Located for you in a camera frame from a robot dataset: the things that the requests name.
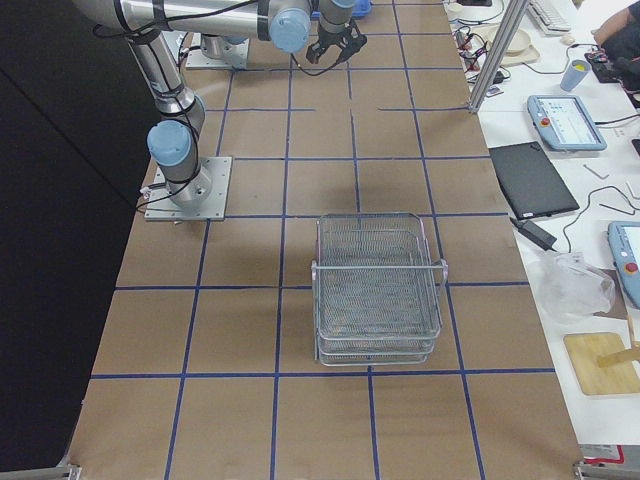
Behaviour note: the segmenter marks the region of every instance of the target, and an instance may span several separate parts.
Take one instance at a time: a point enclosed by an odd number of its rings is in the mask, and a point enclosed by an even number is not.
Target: cup
[[[449,2],[445,4],[444,9],[447,12],[449,23],[455,23],[458,20],[460,12],[462,12],[462,8],[462,5],[458,2]]]
[[[560,82],[560,88],[565,92],[570,92],[578,84],[582,81],[584,77],[587,76],[587,73],[591,71],[591,65],[589,62],[585,62],[584,60],[574,60],[567,67],[567,70],[564,72],[562,76],[562,81]]]

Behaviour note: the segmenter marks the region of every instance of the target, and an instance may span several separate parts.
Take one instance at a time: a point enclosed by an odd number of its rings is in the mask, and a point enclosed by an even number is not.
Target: stacked wire basket
[[[442,327],[438,297],[447,264],[431,262],[420,218],[325,215],[317,229],[316,360],[328,366],[426,361]]]

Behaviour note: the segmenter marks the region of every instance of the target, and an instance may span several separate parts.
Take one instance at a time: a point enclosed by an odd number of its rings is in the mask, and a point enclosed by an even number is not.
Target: plastic bag
[[[580,253],[546,252],[540,261],[537,300],[554,316],[607,313],[615,300],[615,283],[584,262]]]

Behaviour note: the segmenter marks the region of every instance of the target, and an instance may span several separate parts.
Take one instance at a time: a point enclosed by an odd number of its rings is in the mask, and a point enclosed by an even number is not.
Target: white desk
[[[499,0],[494,0],[490,8],[466,8],[462,18],[486,18],[491,11],[499,11]],[[569,0],[557,2],[557,8],[574,26],[572,35],[577,43],[593,43],[590,34],[592,26],[581,26],[580,18]],[[541,58],[532,66],[540,71],[560,71],[565,65],[565,49],[559,37],[544,36],[525,15],[521,28],[532,37],[534,46]],[[586,47],[569,50],[570,58],[584,58]],[[540,141],[529,114],[526,111],[526,99],[529,95],[561,95],[559,88],[561,74],[540,75],[525,66],[510,67],[511,79],[500,85],[504,94],[488,98],[478,113],[482,129],[489,147]],[[633,106],[617,84],[600,84],[593,74],[571,92],[585,103],[595,121],[607,121],[632,115]],[[608,143],[603,152],[581,152],[565,154],[547,150],[558,172],[580,204],[586,206],[590,191],[605,185],[615,185],[628,193],[626,181],[631,182],[634,191],[640,192],[640,157],[631,146],[631,139],[640,137],[640,119],[617,124],[616,128],[601,130]],[[587,164],[601,174],[609,174],[599,179],[583,167]],[[583,252],[585,260],[596,267],[611,269],[612,258],[606,240],[606,229],[613,220],[640,221],[638,217],[616,213],[598,206],[606,203],[624,208],[622,199],[613,191],[595,194],[594,203],[583,214],[578,223],[569,228],[568,234],[574,252]],[[567,251],[562,228],[571,222],[578,211],[548,219],[536,219],[536,223],[558,238],[555,247],[561,252]],[[527,239],[516,233],[521,256],[536,295],[540,282],[535,263],[541,250]],[[569,415],[580,444],[640,445],[640,394],[586,396],[579,387],[563,337],[568,333],[615,332],[628,346],[626,322],[620,319],[589,317],[576,323],[562,323],[538,307],[542,326],[549,344],[551,356],[564,394]],[[640,331],[640,310],[629,309],[636,319],[636,331]]]

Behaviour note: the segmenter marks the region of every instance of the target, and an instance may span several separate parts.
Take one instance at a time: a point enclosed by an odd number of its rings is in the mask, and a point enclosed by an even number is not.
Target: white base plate
[[[193,34],[191,46],[200,46],[199,33]],[[240,45],[230,45],[229,47],[226,52],[226,61],[205,57],[202,51],[192,50],[187,57],[186,67],[193,70],[228,70],[230,68],[245,70],[247,68],[247,58],[249,57],[249,39]]]
[[[202,168],[206,169],[212,179],[211,193],[197,208],[186,210],[175,204],[170,198],[155,201],[166,197],[164,188],[151,191],[149,201],[154,202],[146,207],[144,218],[149,221],[186,221],[186,220],[224,220],[227,208],[227,194],[229,193],[229,181],[231,179],[232,157],[204,157]],[[164,175],[158,168],[154,183],[164,183]]]

